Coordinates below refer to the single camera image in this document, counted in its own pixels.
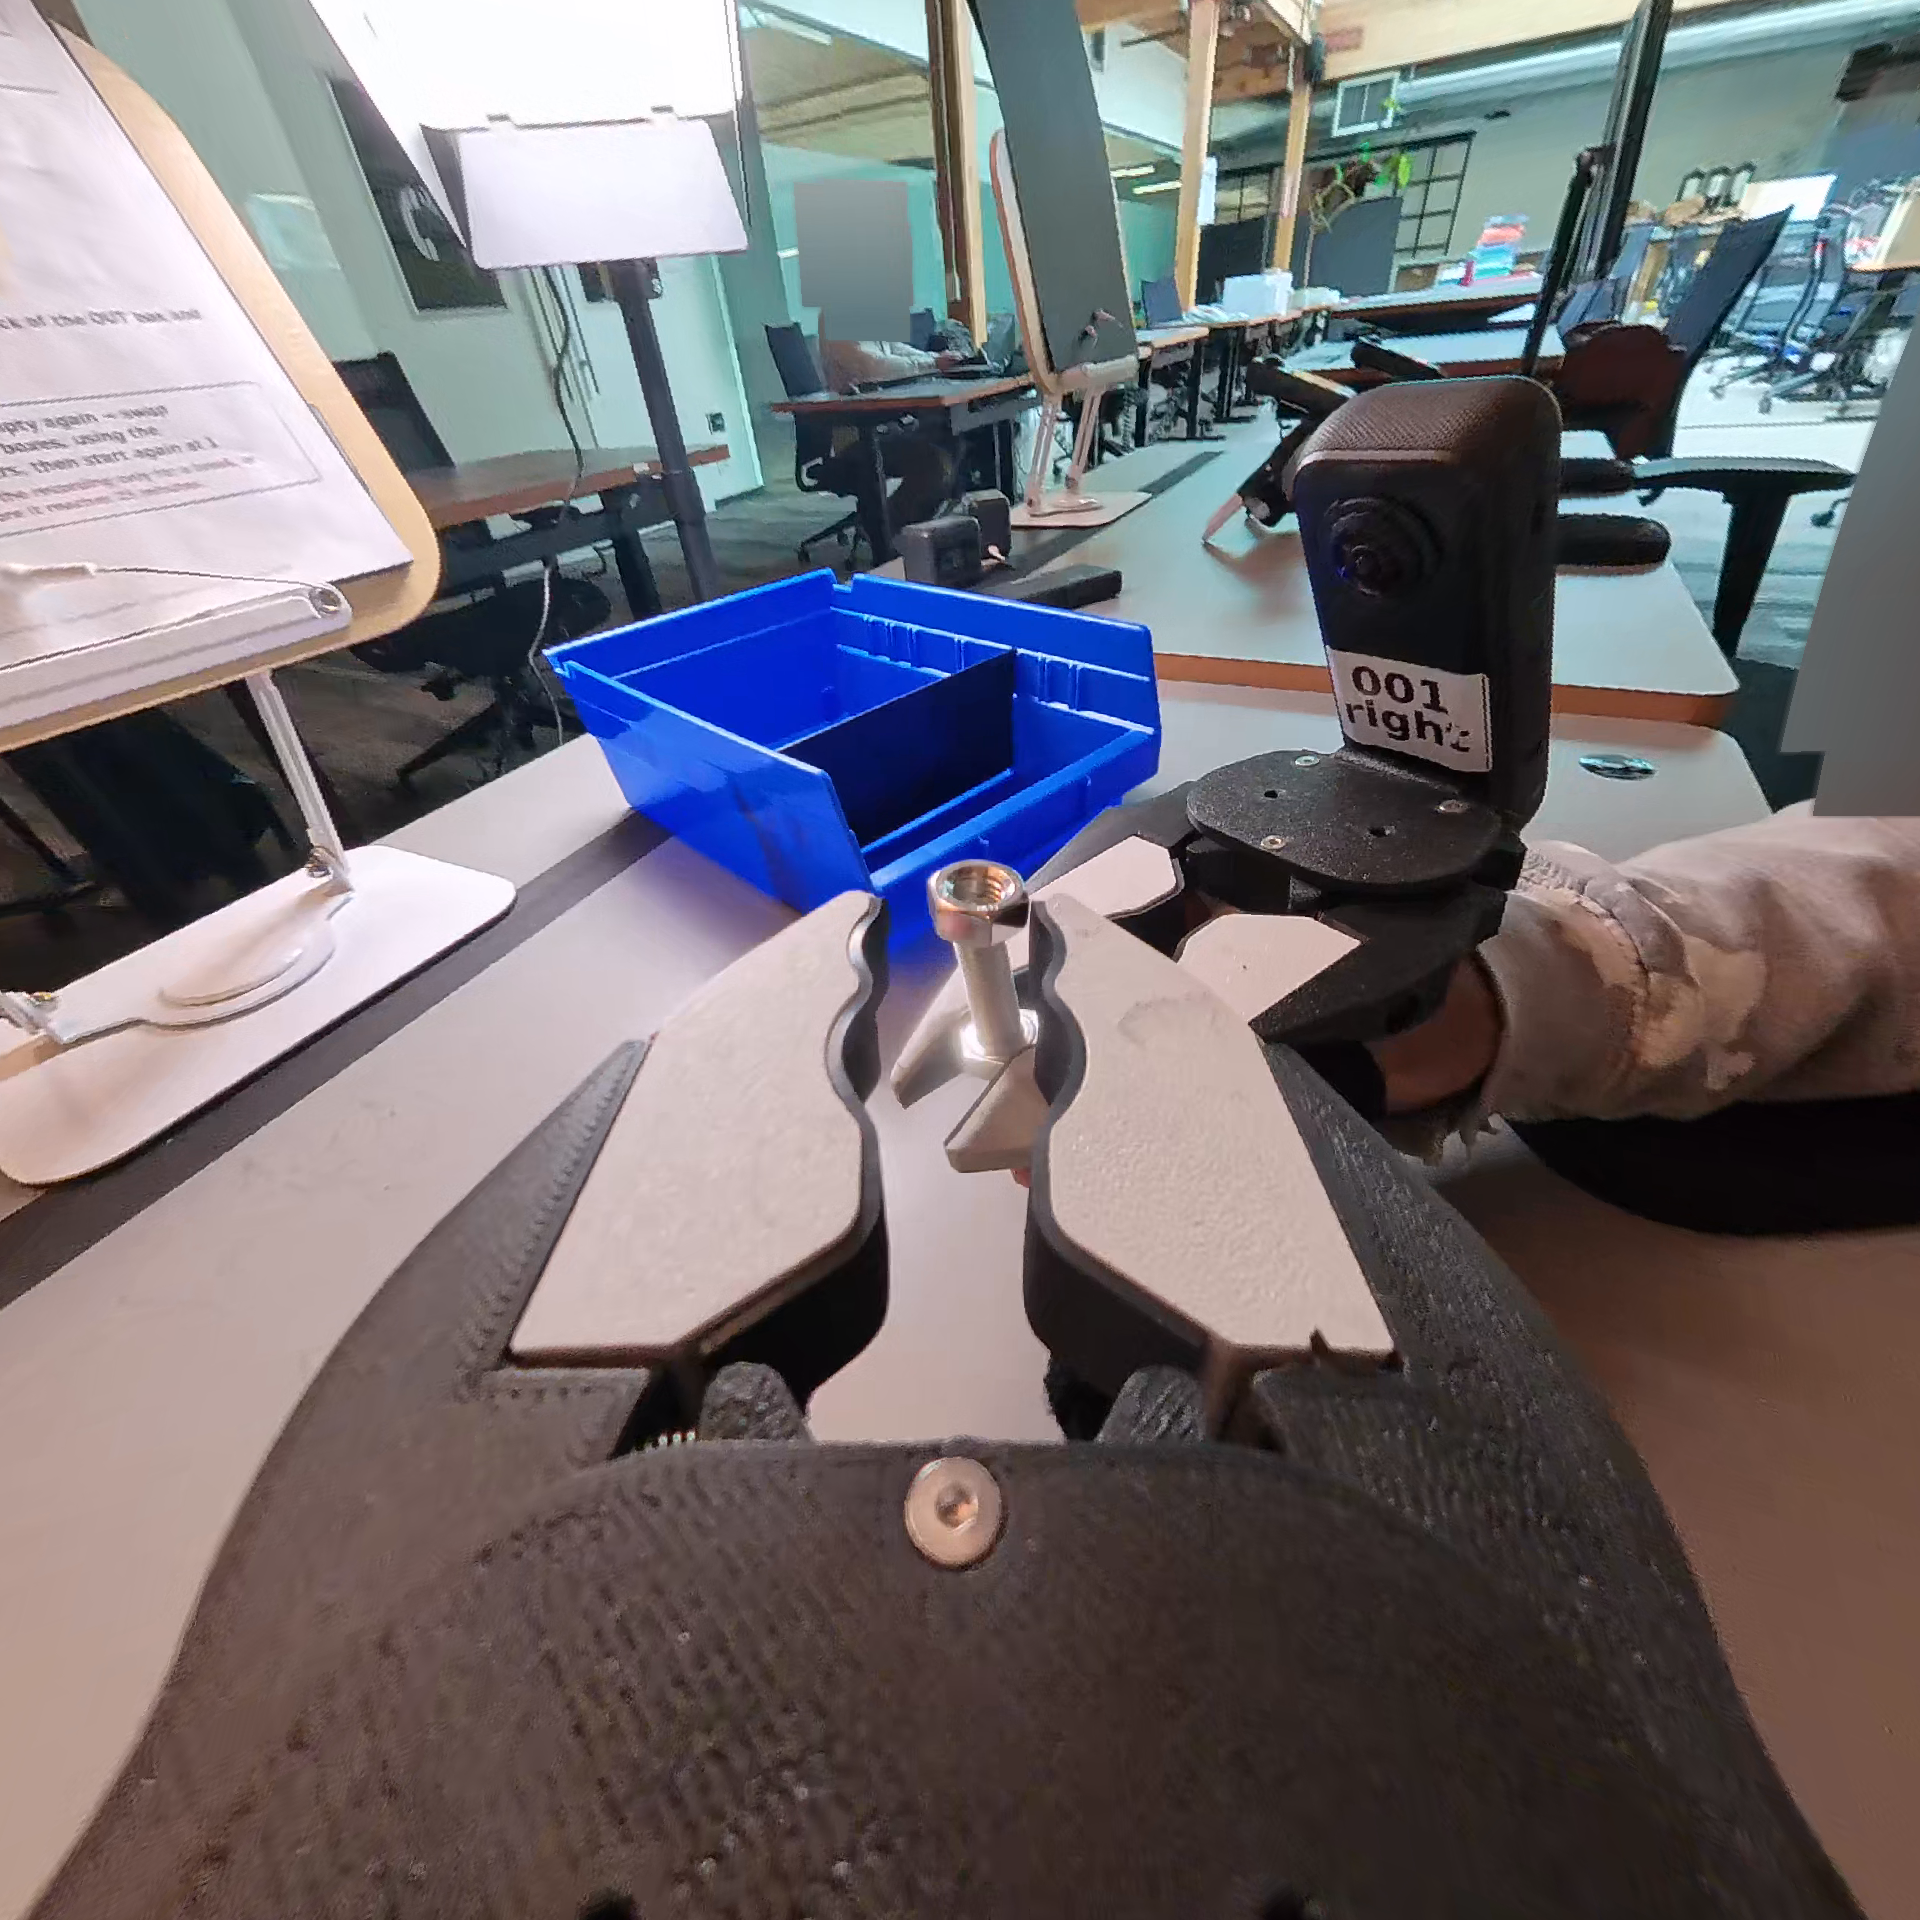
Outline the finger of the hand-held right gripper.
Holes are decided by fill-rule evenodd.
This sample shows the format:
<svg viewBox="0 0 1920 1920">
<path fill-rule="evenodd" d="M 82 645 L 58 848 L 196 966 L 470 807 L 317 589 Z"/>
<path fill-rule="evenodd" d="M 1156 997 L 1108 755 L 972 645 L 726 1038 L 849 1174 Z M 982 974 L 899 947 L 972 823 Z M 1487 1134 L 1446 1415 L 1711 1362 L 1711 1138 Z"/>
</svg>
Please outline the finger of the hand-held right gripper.
<svg viewBox="0 0 1920 1920">
<path fill-rule="evenodd" d="M 1316 919 L 1227 914 L 1186 935 L 1180 963 L 1239 1015 L 1255 1019 L 1327 970 L 1327 925 Z M 961 1173 L 1023 1169 L 1049 1113 L 1038 1082 L 1039 1016 L 1023 1015 L 1027 1043 L 1009 1063 L 987 1063 L 972 1019 L 950 1019 L 958 1069 L 982 1080 L 973 1107 L 945 1151 Z"/>
<path fill-rule="evenodd" d="M 1023 922 L 1027 946 L 1028 922 L 1038 899 L 1067 896 L 1098 914 L 1118 920 L 1164 905 L 1174 896 L 1174 883 L 1178 869 L 1171 853 L 1142 835 L 1129 833 L 1116 846 L 1094 853 L 1089 861 L 1065 870 L 1060 878 L 1044 881 L 1035 894 L 1023 886 L 1028 894 L 1028 917 Z M 956 1077 L 973 1077 L 972 1071 L 958 1069 L 958 1047 L 946 1038 L 946 1024 L 950 1019 L 969 1019 L 969 1003 L 958 976 L 956 953 L 950 943 L 946 946 L 950 947 L 950 981 L 935 993 L 923 1019 L 895 1057 L 894 1093 L 900 1102 L 922 1102 L 927 1093 L 946 1085 Z"/>
</svg>

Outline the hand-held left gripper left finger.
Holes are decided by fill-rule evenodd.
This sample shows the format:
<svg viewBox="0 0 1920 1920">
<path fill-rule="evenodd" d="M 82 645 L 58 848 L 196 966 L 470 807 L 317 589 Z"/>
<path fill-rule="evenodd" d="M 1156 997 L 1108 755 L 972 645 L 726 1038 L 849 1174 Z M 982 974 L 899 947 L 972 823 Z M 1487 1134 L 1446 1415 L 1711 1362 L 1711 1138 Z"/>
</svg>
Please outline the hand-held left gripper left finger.
<svg viewBox="0 0 1920 1920">
<path fill-rule="evenodd" d="M 876 896 L 834 896 L 645 1041 L 518 1312 L 518 1369 L 638 1369 L 695 1415 L 746 1363 L 807 1415 L 876 1342 L 886 927 Z"/>
</svg>

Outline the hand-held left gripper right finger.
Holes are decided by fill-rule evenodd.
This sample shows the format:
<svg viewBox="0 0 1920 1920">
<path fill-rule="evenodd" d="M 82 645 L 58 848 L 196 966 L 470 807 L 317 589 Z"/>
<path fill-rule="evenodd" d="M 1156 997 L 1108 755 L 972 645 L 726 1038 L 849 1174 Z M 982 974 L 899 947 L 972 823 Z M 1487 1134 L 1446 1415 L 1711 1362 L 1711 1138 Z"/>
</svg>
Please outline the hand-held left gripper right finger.
<svg viewBox="0 0 1920 1920">
<path fill-rule="evenodd" d="M 1255 1019 L 1067 896 L 1035 907 L 1023 1310 L 1075 1385 L 1197 1383 L 1220 1432 L 1261 1371 L 1379 1371 L 1397 1339 Z"/>
</svg>

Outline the silver hex bolt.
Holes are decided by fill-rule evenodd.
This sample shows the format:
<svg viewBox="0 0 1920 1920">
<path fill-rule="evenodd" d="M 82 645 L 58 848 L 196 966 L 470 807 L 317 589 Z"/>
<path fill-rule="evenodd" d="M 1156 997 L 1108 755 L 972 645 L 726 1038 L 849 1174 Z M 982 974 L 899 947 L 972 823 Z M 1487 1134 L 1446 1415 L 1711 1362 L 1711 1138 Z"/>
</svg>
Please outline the silver hex bolt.
<svg viewBox="0 0 1920 1920">
<path fill-rule="evenodd" d="M 966 1047 L 980 1063 L 1009 1065 L 1039 1035 L 1039 1016 L 1023 997 L 1023 927 L 978 922 L 954 942 L 966 993 Z"/>
</svg>

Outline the person's right forearm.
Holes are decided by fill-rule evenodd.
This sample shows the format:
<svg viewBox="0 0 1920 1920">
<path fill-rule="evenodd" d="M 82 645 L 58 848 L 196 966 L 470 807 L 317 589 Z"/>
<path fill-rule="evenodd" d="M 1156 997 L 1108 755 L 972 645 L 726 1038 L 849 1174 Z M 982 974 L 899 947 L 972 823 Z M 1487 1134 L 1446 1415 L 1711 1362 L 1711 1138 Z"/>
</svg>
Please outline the person's right forearm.
<svg viewBox="0 0 1920 1920">
<path fill-rule="evenodd" d="M 1917 1089 L 1917 819 L 1810 803 L 1627 859 L 1540 842 L 1478 947 L 1490 1063 L 1430 1115 L 1700 1119 Z"/>
</svg>

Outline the black plastic bin divider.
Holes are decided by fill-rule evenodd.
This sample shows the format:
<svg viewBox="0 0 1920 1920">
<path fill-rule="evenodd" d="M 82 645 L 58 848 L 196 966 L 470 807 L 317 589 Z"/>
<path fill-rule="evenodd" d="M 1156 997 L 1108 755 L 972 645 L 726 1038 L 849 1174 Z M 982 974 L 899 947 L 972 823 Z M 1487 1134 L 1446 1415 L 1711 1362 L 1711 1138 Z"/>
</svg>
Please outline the black plastic bin divider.
<svg viewBox="0 0 1920 1920">
<path fill-rule="evenodd" d="M 823 771 L 860 846 L 874 848 L 1014 766 L 1018 655 L 954 671 L 850 655 L 820 721 L 779 747 Z"/>
</svg>

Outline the grey wood-edged table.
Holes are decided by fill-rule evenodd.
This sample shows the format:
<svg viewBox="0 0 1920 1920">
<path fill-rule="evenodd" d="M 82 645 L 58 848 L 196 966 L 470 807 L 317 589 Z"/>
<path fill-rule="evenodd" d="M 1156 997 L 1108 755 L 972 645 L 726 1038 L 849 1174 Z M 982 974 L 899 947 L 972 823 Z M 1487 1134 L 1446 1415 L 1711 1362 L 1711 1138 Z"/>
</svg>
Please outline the grey wood-edged table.
<svg viewBox="0 0 1920 1920">
<path fill-rule="evenodd" d="M 1236 688 L 1330 691 L 1303 542 L 1291 520 L 1261 533 L 1212 511 L 1278 443 L 1274 422 L 1219 440 L 1155 440 L 1091 473 L 1094 495 L 1141 490 L 1122 518 L 1089 527 L 1046 518 L 1014 534 L 1023 568 L 1118 568 L 1102 617 L 1149 627 L 1158 677 Z M 1666 561 L 1635 571 L 1565 568 L 1554 582 L 1553 711 L 1707 727 L 1737 674 Z"/>
</svg>

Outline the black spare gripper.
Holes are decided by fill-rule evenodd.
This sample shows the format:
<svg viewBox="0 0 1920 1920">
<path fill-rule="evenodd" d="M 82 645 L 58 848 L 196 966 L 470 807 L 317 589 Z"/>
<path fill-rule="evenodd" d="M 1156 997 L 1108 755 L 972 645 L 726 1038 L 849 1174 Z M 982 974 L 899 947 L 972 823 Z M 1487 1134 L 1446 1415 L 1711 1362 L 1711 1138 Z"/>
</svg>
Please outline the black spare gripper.
<svg viewBox="0 0 1920 1920">
<path fill-rule="evenodd" d="M 1313 433 L 1357 392 L 1381 383 L 1387 383 L 1387 374 L 1365 373 L 1359 386 L 1353 387 L 1341 378 L 1316 373 L 1291 373 L 1281 362 L 1260 360 L 1247 374 L 1247 387 L 1255 397 L 1276 402 L 1281 443 L 1239 485 L 1236 494 L 1209 515 L 1203 543 L 1213 546 L 1234 518 L 1270 527 L 1287 515 L 1291 511 L 1291 467 Z"/>
</svg>

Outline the blue plastic bin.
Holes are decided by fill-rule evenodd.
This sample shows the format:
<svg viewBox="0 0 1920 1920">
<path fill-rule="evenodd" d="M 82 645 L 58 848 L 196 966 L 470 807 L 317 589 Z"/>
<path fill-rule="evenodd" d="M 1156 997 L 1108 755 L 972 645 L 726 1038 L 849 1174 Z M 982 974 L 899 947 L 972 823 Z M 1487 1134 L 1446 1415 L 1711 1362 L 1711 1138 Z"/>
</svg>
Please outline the blue plastic bin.
<svg viewBox="0 0 1920 1920">
<path fill-rule="evenodd" d="M 1018 655 L 1014 766 L 865 848 L 828 774 L 782 755 L 825 720 L 850 655 L 941 671 Z M 886 903 L 895 951 L 931 942 L 927 878 L 997 859 L 1035 878 L 1162 766 L 1156 648 L 1086 610 L 817 568 L 548 651 L 627 801 L 803 914 Z"/>
</svg>

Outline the brown office chair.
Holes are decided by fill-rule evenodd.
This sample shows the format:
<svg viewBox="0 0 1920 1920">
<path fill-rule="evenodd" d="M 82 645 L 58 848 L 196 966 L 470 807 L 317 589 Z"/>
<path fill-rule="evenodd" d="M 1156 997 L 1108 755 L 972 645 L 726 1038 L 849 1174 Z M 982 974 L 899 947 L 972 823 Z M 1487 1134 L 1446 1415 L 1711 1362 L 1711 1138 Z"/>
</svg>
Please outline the brown office chair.
<svg viewBox="0 0 1920 1920">
<path fill-rule="evenodd" d="M 1799 495 L 1846 494 L 1855 475 L 1820 458 L 1787 455 L 1671 451 L 1678 403 L 1700 357 L 1660 327 L 1582 327 L 1553 376 L 1564 426 L 1598 433 L 1605 455 L 1565 451 L 1564 499 L 1666 490 L 1711 494 L 1729 510 L 1711 602 L 1711 635 L 1735 657 L 1759 594 L 1787 506 Z"/>
</svg>

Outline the black office chair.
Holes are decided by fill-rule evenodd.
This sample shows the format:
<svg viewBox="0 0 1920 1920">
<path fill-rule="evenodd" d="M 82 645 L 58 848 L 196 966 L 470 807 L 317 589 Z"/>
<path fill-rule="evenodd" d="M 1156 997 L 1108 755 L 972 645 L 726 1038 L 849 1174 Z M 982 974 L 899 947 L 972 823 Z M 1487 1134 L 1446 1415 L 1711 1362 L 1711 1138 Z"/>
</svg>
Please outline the black office chair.
<svg viewBox="0 0 1920 1920">
<path fill-rule="evenodd" d="M 452 473 L 455 461 L 394 351 L 341 359 L 334 369 L 402 473 Z M 513 751 L 538 747 L 541 725 L 565 736 L 559 709 L 538 677 L 538 651 L 596 630 L 609 615 L 610 600 L 596 584 L 543 560 L 538 582 L 494 574 L 444 589 L 412 626 L 355 645 L 356 663 L 390 679 L 413 679 L 436 701 L 461 688 L 490 694 L 477 715 L 405 760 L 395 783 L 409 789 L 422 770 L 458 751 L 491 751 L 503 766 Z"/>
</svg>

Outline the wooden easel black panel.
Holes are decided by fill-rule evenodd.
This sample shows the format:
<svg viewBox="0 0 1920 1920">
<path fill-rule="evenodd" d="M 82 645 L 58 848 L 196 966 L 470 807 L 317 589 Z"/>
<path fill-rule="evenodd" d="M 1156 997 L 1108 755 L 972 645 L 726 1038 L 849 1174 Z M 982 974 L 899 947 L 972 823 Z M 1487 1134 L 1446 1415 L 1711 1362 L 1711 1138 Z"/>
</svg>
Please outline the wooden easel black panel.
<svg viewBox="0 0 1920 1920">
<path fill-rule="evenodd" d="M 1137 387 L 1134 321 L 1106 135 L 1073 1 L 972 1 L 999 102 L 993 195 L 1039 419 L 1018 530 L 1098 527 L 1145 499 L 1093 490 L 1105 402 Z"/>
</svg>

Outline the wooden office desk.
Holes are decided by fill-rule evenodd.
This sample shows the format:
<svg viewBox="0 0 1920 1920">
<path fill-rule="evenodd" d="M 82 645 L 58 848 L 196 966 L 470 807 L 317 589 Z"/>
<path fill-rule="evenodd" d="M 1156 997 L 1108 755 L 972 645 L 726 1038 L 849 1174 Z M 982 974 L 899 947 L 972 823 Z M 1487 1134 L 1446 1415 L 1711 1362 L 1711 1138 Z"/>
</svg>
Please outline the wooden office desk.
<svg viewBox="0 0 1920 1920">
<path fill-rule="evenodd" d="M 671 523 L 693 595 L 719 594 L 710 536 L 677 504 L 653 448 L 523 450 L 405 471 L 439 542 L 436 598 L 487 589 L 516 568 L 605 543 L 630 606 L 658 611 L 643 533 Z"/>
</svg>

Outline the white light panel stand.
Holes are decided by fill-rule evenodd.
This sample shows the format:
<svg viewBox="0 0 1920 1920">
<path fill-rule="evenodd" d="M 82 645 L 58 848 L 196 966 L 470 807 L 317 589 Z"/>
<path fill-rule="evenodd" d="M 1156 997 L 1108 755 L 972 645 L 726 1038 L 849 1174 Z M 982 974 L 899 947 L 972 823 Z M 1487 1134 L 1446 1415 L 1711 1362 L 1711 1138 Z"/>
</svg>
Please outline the white light panel stand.
<svg viewBox="0 0 1920 1920">
<path fill-rule="evenodd" d="M 598 265 L 628 333 L 661 487 L 698 600 L 719 591 L 703 495 L 658 338 L 658 261 L 749 243 L 707 120 L 422 126 L 470 258 L 490 271 Z"/>
</svg>

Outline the printed instruction sheet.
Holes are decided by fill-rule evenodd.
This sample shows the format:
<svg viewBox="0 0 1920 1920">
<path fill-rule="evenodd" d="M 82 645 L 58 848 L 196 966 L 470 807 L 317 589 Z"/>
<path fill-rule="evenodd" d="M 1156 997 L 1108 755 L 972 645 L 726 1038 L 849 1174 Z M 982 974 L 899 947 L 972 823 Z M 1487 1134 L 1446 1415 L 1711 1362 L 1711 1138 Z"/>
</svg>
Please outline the printed instruction sheet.
<svg viewBox="0 0 1920 1920">
<path fill-rule="evenodd" d="M 4 670 L 409 551 L 33 3 L 3 46 Z"/>
</svg>

